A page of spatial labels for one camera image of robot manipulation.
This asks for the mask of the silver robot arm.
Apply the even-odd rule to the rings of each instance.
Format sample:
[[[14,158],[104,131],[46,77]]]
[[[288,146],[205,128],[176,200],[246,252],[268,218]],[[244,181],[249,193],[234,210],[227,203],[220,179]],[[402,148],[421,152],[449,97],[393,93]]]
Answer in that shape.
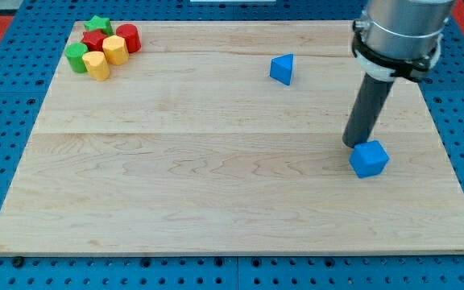
[[[454,0],[369,0],[352,24],[352,52],[377,81],[420,82],[441,55]]]

